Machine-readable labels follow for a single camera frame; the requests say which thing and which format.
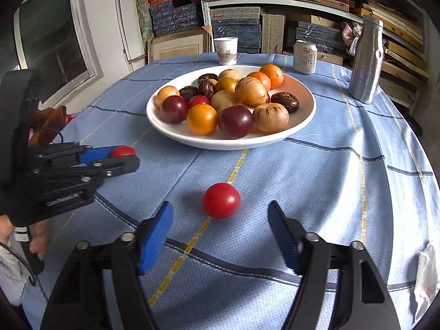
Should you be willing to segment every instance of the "black cable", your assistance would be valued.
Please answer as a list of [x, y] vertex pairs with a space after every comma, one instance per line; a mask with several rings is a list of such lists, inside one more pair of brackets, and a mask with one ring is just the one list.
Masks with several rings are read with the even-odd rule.
[[58, 131], [58, 130], [56, 130], [56, 129], [54, 129], [54, 128], [48, 128], [47, 126], [45, 127], [45, 126], [31, 126], [31, 129], [44, 129], [44, 130], [51, 130], [51, 131], [54, 131], [55, 133], [57, 133], [58, 135], [59, 135], [59, 137], [61, 138], [61, 143], [63, 143], [64, 142], [64, 138], [63, 138], [63, 135], [61, 134], [61, 132], [60, 131]]
[[43, 290], [43, 286], [41, 285], [40, 279], [38, 277], [38, 275], [35, 275], [34, 272], [32, 271], [32, 269], [30, 268], [30, 265], [21, 257], [19, 256], [17, 253], [15, 253], [12, 249], [10, 249], [8, 246], [6, 246], [6, 244], [4, 244], [3, 242], [0, 242], [0, 246], [5, 248], [10, 254], [12, 254], [15, 258], [17, 258], [17, 260], [23, 264], [23, 266], [29, 271], [30, 273], [30, 277], [29, 277], [29, 282], [32, 286], [38, 285], [40, 287], [41, 293], [43, 294], [44, 298], [46, 299], [46, 302], [48, 302], [48, 297], [45, 293], [45, 291]]

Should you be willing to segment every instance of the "window pane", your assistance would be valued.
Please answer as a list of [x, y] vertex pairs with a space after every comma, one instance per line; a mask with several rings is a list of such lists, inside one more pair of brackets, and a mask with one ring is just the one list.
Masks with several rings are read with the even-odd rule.
[[14, 69], [20, 69], [15, 49], [14, 28], [12, 23], [0, 31], [0, 83], [3, 74]]
[[28, 0], [20, 6], [20, 34], [28, 68], [47, 83], [45, 102], [87, 70], [76, 38], [70, 0]]

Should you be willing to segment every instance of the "white cup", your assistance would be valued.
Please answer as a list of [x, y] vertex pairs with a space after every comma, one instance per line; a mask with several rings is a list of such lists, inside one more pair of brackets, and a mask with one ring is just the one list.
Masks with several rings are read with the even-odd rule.
[[221, 37], [214, 39], [217, 56], [221, 65], [237, 64], [238, 37]]

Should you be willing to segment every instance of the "wall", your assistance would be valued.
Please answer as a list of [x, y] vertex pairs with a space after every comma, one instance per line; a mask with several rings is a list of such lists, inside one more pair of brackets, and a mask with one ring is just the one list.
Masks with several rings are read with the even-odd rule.
[[[120, 0], [120, 3], [129, 58], [135, 58], [144, 54], [136, 2], [135, 0]], [[66, 105], [69, 113], [80, 111], [100, 96], [105, 89], [130, 73], [123, 54], [115, 0], [84, 0], [84, 4], [103, 77], [80, 92], [68, 94], [58, 103]], [[133, 68], [140, 68], [144, 64], [143, 60], [138, 61], [133, 64]]]
[[440, 181], [440, 35], [432, 21], [428, 17], [426, 20], [426, 53], [430, 79], [426, 92], [419, 97], [413, 117], [423, 129], [420, 142], [433, 166], [437, 181]]

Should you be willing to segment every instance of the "blue tablecloth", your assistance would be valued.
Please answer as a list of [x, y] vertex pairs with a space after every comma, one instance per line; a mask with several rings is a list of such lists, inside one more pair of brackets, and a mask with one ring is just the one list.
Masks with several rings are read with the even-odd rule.
[[[140, 168], [106, 180], [92, 205], [53, 219], [54, 240], [40, 276], [45, 292], [50, 294], [78, 241], [112, 242], [168, 200], [175, 209], [169, 239], [141, 279], [147, 297], [156, 294], [152, 310], [161, 329], [280, 329], [299, 278], [286, 268], [267, 222], [267, 206], [278, 200], [289, 217], [328, 242], [364, 241], [402, 329], [410, 329], [417, 253], [430, 238], [440, 249], [439, 189], [414, 133], [382, 90], [370, 105], [351, 98], [351, 72], [343, 67], [318, 61], [316, 74], [305, 76], [283, 55], [241, 54], [238, 63], [274, 63], [302, 81], [316, 98], [311, 123], [247, 152], [201, 150], [151, 128], [145, 106], [164, 83], [217, 65], [215, 54], [156, 61], [118, 81], [66, 127], [64, 139], [95, 147], [134, 145]], [[206, 221], [203, 192], [231, 174], [242, 197], [239, 211], [213, 220], [186, 255], [186, 245]], [[179, 257], [184, 262], [157, 292]], [[329, 275], [319, 330], [329, 324], [336, 276]], [[113, 326], [121, 329], [111, 275], [104, 277]], [[24, 307], [38, 326], [45, 303], [37, 288], [27, 287]]]

